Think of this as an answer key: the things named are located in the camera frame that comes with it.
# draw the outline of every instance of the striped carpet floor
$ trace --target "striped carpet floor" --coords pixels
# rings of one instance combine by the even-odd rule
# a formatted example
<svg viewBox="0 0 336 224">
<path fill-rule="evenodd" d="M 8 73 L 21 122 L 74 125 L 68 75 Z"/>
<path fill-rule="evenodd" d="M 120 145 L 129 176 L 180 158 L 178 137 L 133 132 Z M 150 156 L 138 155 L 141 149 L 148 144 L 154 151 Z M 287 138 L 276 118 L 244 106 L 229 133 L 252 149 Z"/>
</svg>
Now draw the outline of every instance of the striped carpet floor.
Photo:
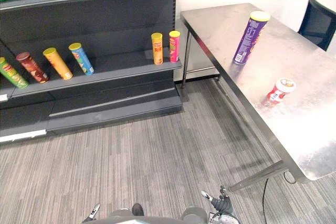
<svg viewBox="0 0 336 224">
<path fill-rule="evenodd" d="M 212 210 L 214 196 L 279 157 L 248 117 L 228 102 L 226 84 L 189 82 L 184 109 L 143 120 L 0 146 L 0 223 L 80 223 L 140 202 L 146 215 L 178 218 L 189 205 Z M 264 182 L 230 193 L 242 223 L 264 223 Z M 336 223 L 336 175 L 291 185 L 271 178 L 268 223 Z"/>
</svg>

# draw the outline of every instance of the pink pringles can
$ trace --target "pink pringles can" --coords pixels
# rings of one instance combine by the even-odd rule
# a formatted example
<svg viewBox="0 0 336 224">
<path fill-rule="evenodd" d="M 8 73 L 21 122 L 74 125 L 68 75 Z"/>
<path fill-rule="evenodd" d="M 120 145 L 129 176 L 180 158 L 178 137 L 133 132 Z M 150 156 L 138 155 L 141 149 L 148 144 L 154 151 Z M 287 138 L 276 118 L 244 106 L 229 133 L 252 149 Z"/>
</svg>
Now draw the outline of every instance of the pink pringles can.
<svg viewBox="0 0 336 224">
<path fill-rule="evenodd" d="M 272 104 L 277 104 L 283 100 L 286 94 L 291 93 L 295 88 L 295 82 L 288 78 L 280 78 L 275 83 L 272 91 L 267 94 L 267 99 Z"/>
<path fill-rule="evenodd" d="M 171 31 L 169 33 L 169 55 L 170 62 L 178 62 L 180 54 L 180 36 L 179 31 Z"/>
</svg>

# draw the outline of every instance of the table top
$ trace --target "table top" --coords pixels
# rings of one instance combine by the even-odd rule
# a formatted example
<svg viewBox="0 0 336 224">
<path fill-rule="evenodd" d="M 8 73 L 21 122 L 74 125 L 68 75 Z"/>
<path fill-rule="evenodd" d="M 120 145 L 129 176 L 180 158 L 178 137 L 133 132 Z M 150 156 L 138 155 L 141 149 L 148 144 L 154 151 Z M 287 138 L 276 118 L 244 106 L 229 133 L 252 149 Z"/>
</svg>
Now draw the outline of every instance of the table top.
<svg viewBox="0 0 336 224">
<path fill-rule="evenodd" d="M 266 25 L 245 65 L 232 59 L 249 14 L 237 4 L 181 12 L 181 19 L 299 182 L 336 171 L 336 59 L 275 18 Z M 276 81 L 297 89 L 270 108 Z"/>
</svg>

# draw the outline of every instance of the pringles can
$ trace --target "pringles can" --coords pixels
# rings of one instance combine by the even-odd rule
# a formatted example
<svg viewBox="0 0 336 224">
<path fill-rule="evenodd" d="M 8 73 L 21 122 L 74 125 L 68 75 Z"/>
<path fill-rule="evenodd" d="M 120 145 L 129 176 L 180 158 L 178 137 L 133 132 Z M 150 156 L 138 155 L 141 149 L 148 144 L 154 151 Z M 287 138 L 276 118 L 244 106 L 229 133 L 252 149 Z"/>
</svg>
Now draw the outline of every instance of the pringles can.
<svg viewBox="0 0 336 224">
<path fill-rule="evenodd" d="M 74 58 L 77 60 L 79 66 L 83 70 L 83 72 L 89 76 L 93 74 L 93 67 L 84 52 L 81 43 L 73 43 L 69 46 L 69 50 L 72 52 Z"/>
<path fill-rule="evenodd" d="M 246 63 L 248 56 L 258 40 L 260 32 L 270 18 L 271 16 L 266 12 L 258 10 L 251 12 L 243 37 L 241 38 L 235 56 L 233 57 L 235 63 Z"/>
<path fill-rule="evenodd" d="M 34 61 L 30 53 L 22 52 L 16 56 L 16 60 L 18 60 L 39 83 L 45 83 L 49 80 L 47 74 L 44 73 L 36 61 Z"/>
<path fill-rule="evenodd" d="M 273 104 L 282 102 L 285 95 L 291 93 L 295 88 L 295 82 L 288 78 L 280 78 L 275 83 L 272 91 L 267 94 L 268 101 Z"/>
<path fill-rule="evenodd" d="M 170 62 L 178 62 L 180 54 L 180 36 L 179 31 L 171 31 L 169 33 L 169 55 Z"/>
<path fill-rule="evenodd" d="M 28 82 L 13 68 L 4 57 L 0 57 L 0 72 L 12 84 L 19 89 L 24 89 L 28 86 Z"/>
<path fill-rule="evenodd" d="M 47 60 L 51 63 L 51 65 L 64 80 L 71 79 L 72 73 L 62 60 L 61 56 L 58 54 L 56 48 L 47 48 L 43 51 L 43 55 L 47 58 Z"/>
<path fill-rule="evenodd" d="M 162 34 L 160 33 L 152 34 L 152 45 L 153 45 L 154 64 L 160 65 L 163 63 Z"/>
</svg>

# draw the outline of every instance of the small red chip cup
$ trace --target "small red chip cup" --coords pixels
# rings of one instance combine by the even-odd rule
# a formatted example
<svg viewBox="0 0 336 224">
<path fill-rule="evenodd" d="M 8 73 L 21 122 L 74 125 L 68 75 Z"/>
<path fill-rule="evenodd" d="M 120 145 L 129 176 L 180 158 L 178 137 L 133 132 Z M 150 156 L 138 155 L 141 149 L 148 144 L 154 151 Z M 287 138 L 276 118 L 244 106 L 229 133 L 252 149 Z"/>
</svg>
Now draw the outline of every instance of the small red chip cup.
<svg viewBox="0 0 336 224">
<path fill-rule="evenodd" d="M 280 78 L 274 85 L 271 92 L 267 94 L 267 99 L 273 104 L 281 102 L 286 94 L 291 93 L 296 88 L 295 82 L 288 78 Z"/>
</svg>

